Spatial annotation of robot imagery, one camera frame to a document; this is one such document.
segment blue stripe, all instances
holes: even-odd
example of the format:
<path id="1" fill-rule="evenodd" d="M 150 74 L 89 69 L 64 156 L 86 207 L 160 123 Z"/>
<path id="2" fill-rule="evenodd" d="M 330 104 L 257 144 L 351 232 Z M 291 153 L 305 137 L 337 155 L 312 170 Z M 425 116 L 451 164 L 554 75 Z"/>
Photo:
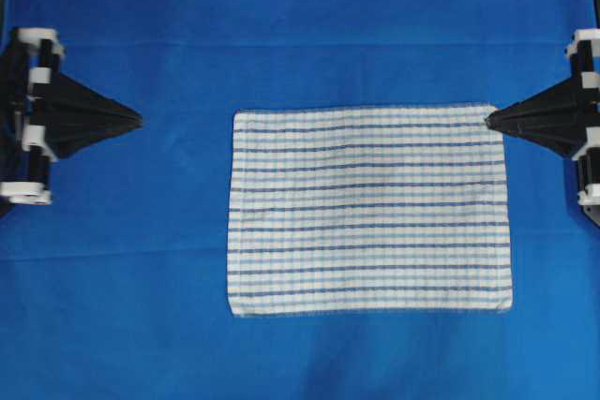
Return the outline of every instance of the blue stripe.
<path id="1" fill-rule="evenodd" d="M 510 302 L 511 297 L 494 297 L 494 298 L 476 298 L 476 297 L 419 297 L 419 296 L 391 296 L 391 297 L 360 297 L 360 298 L 351 298 L 351 299 L 322 299 L 322 300 L 294 300 L 292 302 L 261 302 L 261 303 L 238 303 L 231 302 L 230 305 L 232 308 L 274 308 L 277 306 L 316 306 L 320 304 L 359 304 L 364 302 L 418 302 L 418 303 L 465 303 L 465 304 L 503 304 L 504 302 Z M 361 309 L 380 309 L 380 308 L 361 308 Z M 388 308 L 388 309 L 404 309 L 402 306 L 398 308 Z M 319 312 L 319 309 L 312 309 L 312 313 Z"/>
<path id="2" fill-rule="evenodd" d="M 508 243 L 446 243 L 446 244 L 348 244 L 348 245 L 318 245 L 312 247 L 287 247 L 287 248 L 230 248 L 229 253 L 281 253 L 281 252 L 314 252 L 326 250 L 375 250 L 399 248 L 510 248 Z"/>
<path id="3" fill-rule="evenodd" d="M 512 276 L 499 275 L 499 276 L 467 276 L 467 275 L 378 275 L 378 276 L 340 276 L 340 277 L 311 277 L 305 279 L 296 278 L 285 278 L 283 280 L 274 281 L 272 279 L 267 280 L 244 280 L 244 281 L 227 281 L 228 286 L 272 286 L 277 283 L 278 285 L 299 285 L 302 283 L 352 283 L 357 281 L 510 281 Z"/>
<path id="4" fill-rule="evenodd" d="M 384 139 L 392 140 L 395 138 L 406 139 L 406 138 L 457 138 L 457 137 L 493 137 L 492 131 L 485 129 L 484 131 L 460 131 L 455 133 L 372 133 L 372 134 L 359 134 L 359 135 L 324 135 L 320 137 L 310 138 L 241 138 L 244 144 L 264 144 L 264 143 L 280 143 L 280 142 L 315 142 L 315 141 L 346 141 L 346 140 L 372 140 L 372 139 Z"/>
<path id="5" fill-rule="evenodd" d="M 232 192 L 288 192 L 288 191 L 326 191 L 335 189 L 355 189 L 365 187 L 458 187 L 473 185 L 505 185 L 504 180 L 476 180 L 473 182 L 390 182 L 390 183 L 354 183 L 350 185 L 292 186 L 292 187 L 232 187 Z"/>
<path id="6" fill-rule="evenodd" d="M 393 153 L 386 152 L 384 154 L 374 154 L 372 152 L 366 154 L 334 154 L 328 156 L 312 156 L 312 157 L 302 157 L 302 156 L 292 156 L 289 158 L 284 158 L 283 156 L 278 156 L 277 158 L 251 158 L 247 155 L 243 155 L 242 158 L 236 158 L 235 155 L 233 159 L 235 161 L 244 161 L 246 163 L 285 163 L 285 162 L 294 162 L 294 163 L 314 163 L 318 161 L 329 161 L 334 159 L 356 159 L 356 158 L 405 158 L 405 157 L 416 157 L 418 156 L 421 159 L 445 159 L 448 157 L 471 157 L 471 158 L 479 158 L 480 160 L 485 160 L 486 158 L 490 158 L 492 156 L 497 156 L 499 158 L 504 158 L 504 152 L 490 152 L 489 149 L 483 150 L 479 149 L 476 152 L 438 152 L 438 153 L 430 153 L 427 148 L 419 150 L 419 154 L 415 155 L 414 152 L 403 152 L 403 153 Z"/>
<path id="7" fill-rule="evenodd" d="M 440 269 L 510 269 L 510 264 L 379 264 L 360 266 L 307 267 L 297 269 L 256 269 L 227 271 L 227 275 L 263 275 L 263 274 L 306 274 L 313 272 L 345 271 L 389 271 L 389 270 L 440 270 Z"/>
<path id="8" fill-rule="evenodd" d="M 433 127 L 461 127 L 461 126 L 482 126 L 481 122 L 454 122 L 452 124 L 444 123 L 419 123 L 419 124 L 361 124 L 355 126 L 315 126 L 312 128 L 236 128 L 233 133 L 311 133 L 315 131 L 335 131 L 335 130 L 364 130 L 364 129 L 385 129 L 385 128 L 433 128 Z"/>
<path id="9" fill-rule="evenodd" d="M 253 258 L 236 258 L 237 263 L 268 263 L 268 264 L 303 264 L 303 263 L 315 263 L 315 262 L 340 262 L 340 261 L 362 261 L 365 259 L 373 260 L 394 260 L 394 259 L 501 259 L 510 258 L 510 253 L 475 253 L 475 254 L 444 254 L 444 255 L 428 255 L 427 253 L 413 253 L 413 254 L 368 254 L 368 255 L 337 255 L 337 256 L 309 256 L 307 258 L 299 257 L 287 257 L 287 258 L 270 258 L 263 257 L 259 259 Z"/>
<path id="10" fill-rule="evenodd" d="M 329 166 L 317 166 L 309 168 L 233 168 L 233 172 L 305 172 L 315 170 L 331 169 L 356 169 L 356 168 L 463 168 L 468 166 L 495 166 L 504 164 L 504 160 L 494 161 L 466 161 L 466 162 L 428 162 L 428 163 L 355 163 L 355 164 L 336 164 Z"/>
<path id="11" fill-rule="evenodd" d="M 505 206 L 506 201 L 493 200 L 472 200 L 472 201 L 430 201 L 430 202 L 380 202 L 380 203 L 351 203 L 345 205 L 320 205 L 320 206 L 293 206 L 288 208 L 269 207 L 269 208 L 230 208 L 234 213 L 266 213 L 288 211 L 322 211 L 322 210 L 343 210 L 345 208 L 407 208 L 413 206 L 419 207 L 440 207 L 440 206 L 484 206 L 497 205 Z"/>
<path id="12" fill-rule="evenodd" d="M 334 294 L 338 292 L 373 292 L 375 290 L 411 291 L 422 290 L 428 292 L 501 292 L 512 290 L 511 286 L 364 286 L 360 288 L 322 288 L 322 289 L 295 289 L 295 290 L 270 290 L 263 292 L 230 292 L 230 297 L 271 297 L 280 295 L 300 294 Z"/>
<path id="13" fill-rule="evenodd" d="M 294 232 L 294 231 L 323 231 L 323 230 L 357 230 L 357 229 L 406 229 L 406 228 L 423 228 L 437 229 L 450 227 L 508 227 L 508 222 L 447 222 L 447 223 L 420 223 L 420 222 L 404 222 L 398 224 L 340 224 L 340 225 L 320 225 L 315 227 L 230 227 L 231 232 Z"/>
<path id="14" fill-rule="evenodd" d="M 307 237 L 281 237 L 281 238 L 253 238 L 253 237 L 235 237 L 229 238 L 232 243 L 305 243 L 305 242 L 316 242 L 323 239 L 386 239 L 386 238 L 497 238 L 497 237 L 508 237 L 507 231 L 492 231 L 492 232 L 475 232 L 475 233 L 394 233 L 394 234 L 359 234 L 359 235 L 346 235 L 339 233 L 332 236 L 307 236 Z"/>
<path id="15" fill-rule="evenodd" d="M 487 196 L 500 196 L 505 195 L 505 189 L 488 189 L 482 191 L 468 191 L 468 192 L 448 192 L 448 193 L 435 193 L 434 195 L 430 195 L 427 197 L 447 197 L 447 198 L 459 198 L 464 199 L 468 196 L 475 196 L 477 198 L 487 197 Z M 410 199 L 417 197 L 425 197 L 424 194 L 420 192 L 393 192 L 393 191 L 383 191 L 383 192 L 361 192 L 361 193 L 347 193 L 340 194 L 338 196 L 318 196 L 318 197 L 276 197 L 276 198 L 256 198 L 249 199 L 248 197 L 243 197 L 242 200 L 235 199 L 232 197 L 232 203 L 241 201 L 243 203 L 263 203 L 266 201 L 269 202 L 290 202 L 290 201 L 324 201 L 324 200 L 356 200 L 356 199 L 377 199 L 379 197 L 386 198 L 400 198 L 400 199 Z"/>
<path id="16" fill-rule="evenodd" d="M 374 215 L 320 215 L 320 216 L 308 216 L 308 217 L 297 217 L 296 215 L 283 215 L 281 217 L 230 217 L 229 222 L 260 222 L 260 221 L 279 221 L 279 222 L 315 222 L 315 221 L 327 221 L 327 220 L 351 220 L 351 219 L 374 219 L 374 218 L 386 218 L 396 219 L 399 217 L 465 217 L 473 216 L 477 217 L 492 217 L 497 219 L 505 219 L 506 213 L 499 211 L 456 211 L 451 213 L 390 213 L 390 214 L 374 214 Z"/>
<path id="17" fill-rule="evenodd" d="M 457 116 L 460 117 L 461 119 L 467 119 L 467 118 L 478 118 L 478 119 L 482 119 L 482 124 L 483 124 L 483 118 L 487 115 L 488 113 L 485 112 L 465 112 L 462 114 L 458 114 Z M 279 120 L 273 120 L 273 118 L 269 117 L 265 117 L 263 119 L 258 119 L 256 117 L 254 118 L 244 118 L 242 119 L 240 122 L 244 122 L 245 124 L 265 124 L 265 125 L 278 125 L 278 126 L 283 126 L 286 124 L 318 124 L 320 122 L 325 122 L 327 124 L 330 123 L 334 123 L 336 121 L 340 121 L 340 122 L 350 122 L 350 121 L 363 121 L 363 120 L 369 120 L 369 119 L 407 119 L 407 118 L 419 118 L 419 119 L 447 119 L 448 118 L 448 113 L 438 113 L 438 114 L 362 114 L 362 115 L 355 115 L 355 116 L 329 116 L 329 117 L 315 117 L 315 118 L 309 118 L 309 117 L 296 117 L 296 118 L 289 118 L 289 119 L 279 119 Z"/>
<path id="18" fill-rule="evenodd" d="M 346 180 L 352 178 L 390 178 L 390 177 L 398 177 L 398 176 L 406 176 L 407 174 L 398 173 L 398 172 L 390 172 L 390 173 L 382 173 L 382 172 L 371 172 L 371 173 L 334 173 L 331 175 L 315 175 L 312 177 L 252 177 L 252 176 L 240 176 L 240 177 L 232 177 L 232 182 L 247 182 L 247 183 L 277 183 L 277 182 L 323 182 L 326 180 Z M 432 172 L 426 173 L 420 171 L 418 173 L 419 177 L 497 177 L 501 176 L 503 179 L 505 177 L 503 170 L 492 170 L 492 171 L 474 171 L 474 172 Z"/>
<path id="19" fill-rule="evenodd" d="M 474 147 L 479 145 L 496 145 L 497 141 L 472 141 L 472 142 L 402 142 L 395 144 L 343 144 L 330 145 L 327 147 L 302 147 L 285 149 L 259 149 L 253 147 L 233 148 L 234 153 L 245 154 L 286 154 L 290 152 L 308 153 L 308 152 L 332 152 L 346 149 L 399 149 L 405 147 Z"/>
<path id="20" fill-rule="evenodd" d="M 374 111 L 380 111 L 380 110 L 397 110 L 398 108 L 402 108 L 403 110 L 407 110 L 404 107 L 392 107 L 392 108 L 372 108 L 372 107 L 368 107 L 371 110 Z M 312 124 L 312 123 L 319 123 L 319 122 L 334 122 L 334 121 L 355 121 L 355 120 L 364 120 L 364 119 L 407 119 L 407 118 L 427 118 L 427 119 L 440 119 L 440 118 L 444 118 L 447 119 L 448 118 L 448 111 L 447 112 L 439 112 L 439 113 L 415 113 L 415 112 L 403 112 L 403 113 L 387 113 L 387 114 L 358 114 L 358 115 L 354 115 L 354 116 L 327 116 L 327 117 L 323 117 L 323 115 L 320 115 L 319 117 L 304 117 L 306 115 L 306 112 L 309 113 L 315 113 L 315 112 L 324 112 L 327 111 L 327 109 L 318 109 L 318 110 L 314 110 L 314 111 L 305 111 L 305 114 L 302 114 L 302 117 L 294 117 L 294 118 L 288 118 L 288 119 L 275 119 L 274 115 L 276 114 L 285 114 L 285 111 L 279 112 L 279 113 L 272 113 L 271 111 L 255 111 L 256 113 L 260 114 L 260 115 L 264 115 L 263 119 L 259 119 L 256 116 L 253 118 L 244 118 L 242 119 L 243 122 L 247 122 L 250 124 L 277 124 L 277 125 L 283 125 L 283 124 Z M 287 113 L 298 113 L 298 111 L 287 111 Z M 473 117 L 473 118 L 481 118 L 483 119 L 485 116 L 490 114 L 490 111 L 472 111 L 472 112 L 463 112 L 461 114 L 456 114 L 454 112 L 452 112 L 452 114 L 454 114 L 455 116 L 458 116 L 460 118 L 467 118 L 467 117 Z"/>

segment blue table surface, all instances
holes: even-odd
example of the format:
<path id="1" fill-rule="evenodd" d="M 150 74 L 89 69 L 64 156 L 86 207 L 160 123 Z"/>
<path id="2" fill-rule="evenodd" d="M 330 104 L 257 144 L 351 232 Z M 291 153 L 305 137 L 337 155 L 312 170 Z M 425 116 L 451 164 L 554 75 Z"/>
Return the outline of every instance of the blue table surface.
<path id="1" fill-rule="evenodd" d="M 0 222 L 0 398 L 600 397 L 600 230 L 574 173 L 506 139 L 515 300 L 487 313 L 235 319 L 238 109 L 491 102 L 568 76 L 592 0 L 7 0 L 144 128 Z"/>

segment white plastic bracket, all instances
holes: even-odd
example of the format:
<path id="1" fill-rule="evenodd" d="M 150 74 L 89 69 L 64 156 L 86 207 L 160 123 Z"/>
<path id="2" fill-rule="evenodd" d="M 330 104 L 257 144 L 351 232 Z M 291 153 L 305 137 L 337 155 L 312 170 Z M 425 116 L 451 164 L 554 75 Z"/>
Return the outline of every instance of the white plastic bracket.
<path id="1" fill-rule="evenodd" d="M 46 144 L 46 140 L 44 135 L 46 134 L 45 126 L 32 126 L 29 122 L 25 122 L 25 126 L 22 132 L 22 149 L 25 152 L 29 152 L 32 145 L 36 147 L 41 147 L 43 154 L 50 158 L 52 163 L 58 161 L 58 158 L 52 151 L 48 144 Z"/>

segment robotic arm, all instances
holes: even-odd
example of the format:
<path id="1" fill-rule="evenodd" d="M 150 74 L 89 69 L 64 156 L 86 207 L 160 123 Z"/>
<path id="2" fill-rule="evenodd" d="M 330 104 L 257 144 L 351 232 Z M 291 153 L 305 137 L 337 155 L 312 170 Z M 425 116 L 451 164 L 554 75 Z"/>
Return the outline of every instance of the robotic arm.
<path id="1" fill-rule="evenodd" d="M 61 73 L 64 58 L 56 31 L 44 28 L 14 29 L 0 56 L 0 215 L 15 203 L 50 204 L 52 163 L 142 125 L 134 110 Z"/>

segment white towel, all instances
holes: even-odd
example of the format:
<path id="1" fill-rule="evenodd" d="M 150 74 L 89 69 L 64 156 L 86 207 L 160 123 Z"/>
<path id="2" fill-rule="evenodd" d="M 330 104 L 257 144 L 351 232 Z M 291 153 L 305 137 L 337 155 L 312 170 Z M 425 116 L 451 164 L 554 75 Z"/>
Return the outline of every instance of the white towel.
<path id="1" fill-rule="evenodd" d="M 503 137 L 489 105 L 240 111 L 235 315 L 512 304 Z"/>

